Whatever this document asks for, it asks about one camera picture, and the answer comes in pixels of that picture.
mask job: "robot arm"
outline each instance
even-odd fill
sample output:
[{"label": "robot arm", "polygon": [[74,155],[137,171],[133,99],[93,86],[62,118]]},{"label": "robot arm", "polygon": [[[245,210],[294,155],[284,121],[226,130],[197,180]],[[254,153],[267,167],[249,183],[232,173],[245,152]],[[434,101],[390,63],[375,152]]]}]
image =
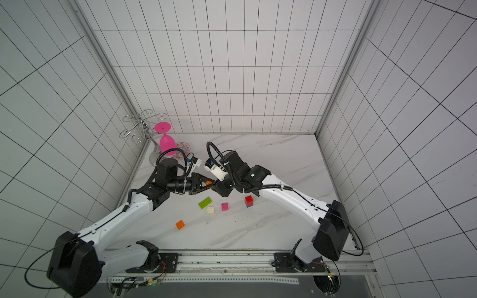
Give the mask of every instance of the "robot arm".
[{"label": "robot arm", "polygon": [[[219,153],[221,164],[212,157],[210,146]],[[224,156],[211,142],[207,144],[207,151],[210,158],[205,168],[217,180],[191,172],[194,165],[201,163],[195,157],[186,169],[178,166],[175,159],[157,162],[146,184],[130,190],[125,204],[90,227],[76,234],[65,232],[56,240],[47,277],[72,297],[81,297],[100,279],[117,272],[133,267],[154,271],[159,263],[159,249],[147,241],[113,251],[105,249],[132,223],[158,208],[171,192],[194,195],[209,188],[221,196],[228,196],[234,188],[254,193],[303,217],[317,232],[300,239],[290,254],[298,270],[320,256],[338,260],[349,234],[341,203],[326,204],[294,190],[269,170],[259,165],[250,168],[235,151]],[[184,169],[183,175],[177,175],[178,168]]]}]

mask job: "pink wine glass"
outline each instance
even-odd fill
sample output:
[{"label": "pink wine glass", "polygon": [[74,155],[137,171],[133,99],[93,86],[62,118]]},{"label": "pink wine glass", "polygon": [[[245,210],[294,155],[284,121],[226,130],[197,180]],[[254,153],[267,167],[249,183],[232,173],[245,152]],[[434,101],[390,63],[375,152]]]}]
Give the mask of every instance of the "pink wine glass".
[{"label": "pink wine glass", "polygon": [[[158,134],[164,134],[161,138],[161,141],[159,142],[159,146],[161,147],[162,152],[176,147],[176,142],[174,141],[174,139],[166,134],[168,131],[171,130],[171,128],[172,126],[169,122],[159,122],[154,126],[154,130]],[[174,153],[176,152],[171,151],[169,153],[166,153],[166,155],[174,155]]]}]

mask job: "white marble table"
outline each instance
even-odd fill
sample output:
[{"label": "white marble table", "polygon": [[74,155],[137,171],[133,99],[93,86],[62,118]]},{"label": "white marble table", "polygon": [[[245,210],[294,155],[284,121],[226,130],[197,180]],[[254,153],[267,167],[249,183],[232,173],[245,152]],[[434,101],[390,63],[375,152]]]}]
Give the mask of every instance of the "white marble table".
[{"label": "white marble table", "polygon": [[[337,199],[314,135],[277,134],[171,134],[176,142],[190,144],[196,157],[208,158],[206,143],[212,141],[219,150],[237,150],[250,167],[259,164],[287,184],[316,199],[331,203]],[[141,187],[152,173],[149,163],[150,144],[131,185]],[[196,169],[212,177],[203,166]],[[198,203],[206,197],[215,214],[207,215]],[[139,219],[124,231],[111,248],[120,248],[147,240],[160,249],[273,249],[290,250],[312,228],[300,216],[262,197],[252,195],[254,204],[246,208],[245,195],[232,191],[220,197],[207,190],[198,195],[171,194],[158,209]],[[221,203],[229,210],[222,211]],[[176,223],[183,220],[181,230]],[[346,249],[353,249],[349,242]]]}]

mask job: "small plate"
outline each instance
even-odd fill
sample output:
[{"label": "small plate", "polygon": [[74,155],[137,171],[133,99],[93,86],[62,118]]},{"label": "small plate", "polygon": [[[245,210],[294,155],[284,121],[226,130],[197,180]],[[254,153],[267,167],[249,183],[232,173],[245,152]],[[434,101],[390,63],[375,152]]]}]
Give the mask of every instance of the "small plate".
[{"label": "small plate", "polygon": [[[182,149],[186,155],[190,153],[190,145],[187,143],[176,143],[176,148]],[[175,159],[183,159],[182,153],[180,153],[179,151],[176,151],[176,153],[171,155],[171,157]]]}]

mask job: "black cable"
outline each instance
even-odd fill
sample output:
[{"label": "black cable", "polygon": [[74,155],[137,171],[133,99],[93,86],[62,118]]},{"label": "black cable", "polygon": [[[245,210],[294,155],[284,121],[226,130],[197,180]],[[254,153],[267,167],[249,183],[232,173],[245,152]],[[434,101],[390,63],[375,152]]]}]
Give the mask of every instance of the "black cable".
[{"label": "black cable", "polygon": [[338,269],[338,265],[336,265],[336,263],[332,260],[333,264],[336,266],[336,270],[338,270],[338,288],[335,290],[335,292],[333,294],[335,294],[336,292],[338,292],[338,290],[340,289],[341,287],[341,273],[340,273],[340,270]]},{"label": "black cable", "polygon": [[349,253],[349,252],[347,252],[347,251],[343,251],[343,252],[344,252],[345,254],[348,254],[348,255],[351,255],[351,256],[355,256],[355,257],[359,257],[359,256],[362,256],[362,255],[363,255],[363,253],[364,253],[363,243],[362,243],[362,241],[361,241],[361,238],[359,238],[359,235],[358,235],[358,233],[356,232],[356,230],[350,225],[349,222],[347,222],[346,220],[342,219],[340,216],[337,216],[336,214],[331,213],[331,212],[329,211],[329,209],[331,209],[331,210],[334,210],[334,211],[338,212],[337,210],[335,210],[334,208],[331,208],[330,206],[328,207],[328,210],[321,209],[320,207],[318,207],[318,206],[316,206],[316,205],[310,203],[310,201],[308,201],[304,196],[302,196],[302,195],[301,195],[299,192],[297,192],[296,190],[294,190],[294,189],[292,189],[292,190],[293,190],[295,193],[297,193],[299,196],[301,196],[303,200],[307,201],[308,204],[310,204],[311,206],[313,206],[313,207],[315,207],[315,208],[317,208],[317,209],[319,209],[319,210],[321,210],[321,211],[324,211],[324,212],[326,212],[326,213],[329,213],[329,214],[331,214],[331,215],[334,215],[335,217],[339,218],[339,219],[342,220],[344,223],[346,223],[346,224],[348,225],[348,227],[349,227],[351,230],[353,230],[353,232],[354,232],[354,234],[356,235],[356,237],[358,237],[359,243],[360,243],[360,245],[361,245],[361,253],[360,253],[359,255],[355,255],[355,254],[351,254],[351,253]]},{"label": "black cable", "polygon": [[[102,224],[102,225],[100,225],[99,227],[97,227],[96,230],[99,229],[99,228],[101,228],[102,226],[106,225],[107,223],[109,223],[109,222],[112,221],[113,219],[115,219],[115,218],[116,218],[118,215],[120,215],[122,212],[124,212],[124,211],[121,211],[120,213],[116,214],[113,218],[111,218],[110,220],[108,220],[108,221],[105,222],[104,224]],[[59,244],[59,245],[53,247],[52,249],[46,251],[46,252],[45,252],[44,254],[42,254],[41,256],[39,256],[39,257],[38,257],[36,260],[34,260],[33,263],[31,263],[31,264],[28,266],[28,268],[26,269],[25,274],[23,275],[23,277],[24,277],[24,279],[25,279],[25,282],[26,282],[28,285],[30,285],[31,287],[39,288],[39,289],[52,290],[52,289],[60,288],[60,287],[46,288],[46,287],[39,287],[39,286],[36,286],[36,285],[31,284],[31,283],[28,281],[28,279],[27,279],[28,270],[30,270],[30,268],[31,268],[39,259],[41,259],[43,256],[45,256],[46,254],[48,254],[50,251],[54,250],[55,248],[60,247],[60,246],[65,245],[65,244],[68,244],[68,243],[70,243],[70,242],[76,241],[76,240],[78,240],[78,239],[80,239],[80,238],[83,238],[83,237],[89,235],[89,234],[91,234],[91,232],[88,232],[88,233],[82,235],[81,237],[77,237],[77,238],[75,238],[75,239],[71,239],[71,240],[69,240],[69,241],[66,241],[65,243]]]}]

